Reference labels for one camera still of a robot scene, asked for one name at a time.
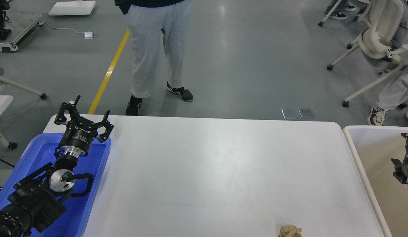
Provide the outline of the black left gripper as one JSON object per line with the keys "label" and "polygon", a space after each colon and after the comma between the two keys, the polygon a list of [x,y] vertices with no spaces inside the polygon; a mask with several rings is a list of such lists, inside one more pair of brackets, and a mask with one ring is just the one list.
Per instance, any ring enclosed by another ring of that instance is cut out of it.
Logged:
{"label": "black left gripper", "polygon": [[[76,105],[81,98],[78,95],[73,102],[63,102],[58,109],[58,112],[55,116],[56,125],[66,125],[67,129],[64,132],[63,137],[61,138],[60,143],[58,144],[59,151],[69,150],[70,147],[76,147],[79,150],[79,156],[85,157],[88,155],[94,138],[100,143],[104,143],[109,138],[114,126],[108,120],[110,110],[107,110],[103,116],[102,121],[95,123],[95,128],[93,128],[94,122],[88,119],[81,119],[81,116],[76,109]],[[65,117],[65,112],[68,112],[70,115],[70,120]],[[98,134],[97,129],[105,128],[105,131],[101,134]]]}

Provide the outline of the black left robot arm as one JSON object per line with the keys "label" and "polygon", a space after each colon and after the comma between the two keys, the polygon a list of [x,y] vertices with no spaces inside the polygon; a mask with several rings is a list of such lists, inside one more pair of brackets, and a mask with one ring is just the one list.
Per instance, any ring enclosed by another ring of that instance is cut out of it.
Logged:
{"label": "black left robot arm", "polygon": [[93,122],[63,102],[58,134],[31,140],[0,191],[0,237],[81,236],[109,155],[109,111]]}

